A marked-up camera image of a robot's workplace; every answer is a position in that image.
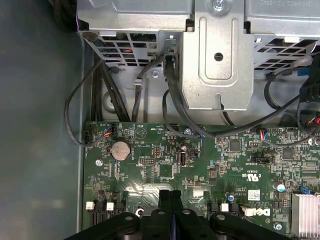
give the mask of motherboard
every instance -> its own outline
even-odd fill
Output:
[[[193,134],[186,126],[173,127]],[[306,136],[298,128],[266,127],[263,133],[257,128],[216,139],[185,138],[163,124],[88,122],[87,142],[105,138],[84,151],[83,229],[122,212],[140,216],[158,206],[160,190],[180,190],[184,207],[198,215],[223,211],[288,237],[298,235],[292,219],[301,217],[299,199],[320,192],[320,146],[264,142],[299,141]]]

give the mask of white label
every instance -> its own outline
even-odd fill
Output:
[[[252,173],[246,174],[246,173],[244,173],[244,174],[242,174],[242,177],[246,178],[246,180],[248,182],[259,182],[259,178],[261,178],[261,174],[256,174],[256,173],[254,173],[254,174],[252,174]]]
[[[260,201],[260,190],[248,190],[248,201]]]

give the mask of gray chassis wall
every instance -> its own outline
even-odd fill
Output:
[[[0,239],[63,239],[78,222],[80,149],[63,109],[82,42],[56,27],[46,0],[1,1],[0,25]],[[81,96],[70,106],[76,132]]]

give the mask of electrolytic capacitor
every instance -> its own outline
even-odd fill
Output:
[[[274,190],[277,190],[279,193],[283,193],[286,190],[285,185],[280,181],[274,182],[272,187]]]
[[[227,191],[227,192],[225,193],[225,198],[226,198],[226,200],[228,200],[229,202],[233,202],[233,201],[235,200],[235,197],[234,197],[229,191]]]

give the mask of chip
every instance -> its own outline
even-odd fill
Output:
[[[216,170],[210,170],[210,178],[215,179],[217,177],[217,171]]]
[[[278,198],[279,199],[286,199],[287,198],[287,194],[285,192],[279,192],[278,193]]]
[[[172,165],[169,164],[161,164],[159,171],[159,178],[172,178]]]
[[[232,152],[240,152],[240,141],[239,140],[231,140],[230,141],[230,151]]]
[[[282,159],[283,160],[293,160],[294,159],[294,151],[290,148],[284,148],[282,150]]]
[[[209,184],[210,185],[217,185],[217,179],[215,179],[215,178],[211,178],[211,179],[209,179]]]

